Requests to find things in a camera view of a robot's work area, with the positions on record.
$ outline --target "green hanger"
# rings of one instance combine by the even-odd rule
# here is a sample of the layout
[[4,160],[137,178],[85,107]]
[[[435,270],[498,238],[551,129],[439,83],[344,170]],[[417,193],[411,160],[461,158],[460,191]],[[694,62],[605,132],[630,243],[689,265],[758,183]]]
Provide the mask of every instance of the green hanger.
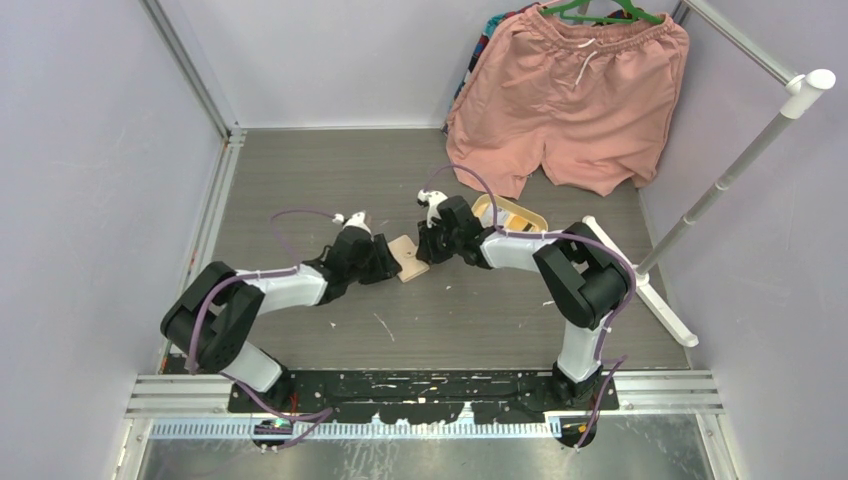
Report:
[[[633,2],[630,0],[612,0],[615,3],[621,6],[621,9],[625,12],[633,15],[633,18],[641,18],[642,20],[647,20],[655,25],[659,25],[662,23],[662,19],[651,15],[650,13],[645,13],[642,10],[639,10],[633,5]],[[559,7],[550,7],[542,10],[542,15],[553,15],[555,13],[559,13],[560,18],[571,19],[571,20],[589,20],[594,22],[605,22],[605,23],[631,23],[632,20],[624,19],[624,18],[597,18],[597,17],[580,17],[573,15],[563,15],[563,12],[567,12],[568,10],[579,7],[580,5],[584,5],[589,3],[590,0],[574,0],[571,3],[567,3],[565,5],[560,5]]]

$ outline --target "shorts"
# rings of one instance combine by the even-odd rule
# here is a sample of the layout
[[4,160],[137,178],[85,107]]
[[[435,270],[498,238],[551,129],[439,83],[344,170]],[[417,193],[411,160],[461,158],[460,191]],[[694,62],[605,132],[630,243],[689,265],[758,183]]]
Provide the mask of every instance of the shorts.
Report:
[[534,6],[503,22],[448,115],[451,161],[511,198],[540,164],[553,183],[600,195],[628,178],[646,185],[689,51],[683,28],[660,18],[572,26]]

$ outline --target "yellow tray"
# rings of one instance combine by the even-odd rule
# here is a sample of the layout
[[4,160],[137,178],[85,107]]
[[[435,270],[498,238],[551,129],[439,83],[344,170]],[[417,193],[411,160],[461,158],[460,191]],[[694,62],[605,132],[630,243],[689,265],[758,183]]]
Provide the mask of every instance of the yellow tray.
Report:
[[[498,204],[498,223],[507,230],[518,232],[544,232],[548,230],[548,222],[541,215],[497,195],[495,195],[495,201]],[[492,225],[492,202],[489,200],[489,195],[481,195],[474,202],[471,211],[480,219],[484,227]]]

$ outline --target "clothing rack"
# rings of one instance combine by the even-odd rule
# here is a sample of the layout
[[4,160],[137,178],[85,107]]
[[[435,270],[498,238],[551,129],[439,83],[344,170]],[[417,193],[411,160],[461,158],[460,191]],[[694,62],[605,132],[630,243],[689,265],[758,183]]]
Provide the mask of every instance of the clothing rack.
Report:
[[[786,128],[801,117],[827,90],[833,88],[836,76],[830,70],[814,70],[806,75],[799,75],[794,70],[780,63],[765,49],[754,43],[742,30],[733,25],[726,17],[704,0],[681,0],[672,12],[675,22],[682,25],[695,13],[703,18],[730,43],[735,45],[751,60],[779,81],[789,93],[789,100],[781,106],[777,115],[768,125],[748,144],[745,150],[725,170],[713,185],[695,202],[680,220],[657,242],[657,245],[636,268],[637,293],[665,328],[685,347],[698,344],[698,337],[693,334],[680,320],[677,314],[668,306],[662,297],[650,284],[648,272],[660,258],[668,253],[679,242],[686,232],[697,223],[698,219],[730,189],[730,185],[777,139]],[[604,232],[592,216],[586,216],[583,221],[588,224],[598,238],[610,248],[621,253],[615,242]]]

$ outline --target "elastic waistband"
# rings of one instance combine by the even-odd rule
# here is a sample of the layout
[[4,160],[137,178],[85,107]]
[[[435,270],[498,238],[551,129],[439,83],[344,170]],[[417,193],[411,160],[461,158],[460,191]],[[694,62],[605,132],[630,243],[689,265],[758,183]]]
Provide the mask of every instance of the elastic waistband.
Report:
[[636,20],[629,24],[616,23],[593,27],[567,25],[559,20],[550,22],[542,16],[541,10],[538,5],[528,8],[521,14],[521,18],[528,27],[544,36],[554,46],[565,50],[585,50],[580,45],[594,38],[596,41],[590,50],[598,53],[618,52],[657,39],[677,27],[671,16],[666,13],[657,15],[663,19],[659,25],[647,20]]

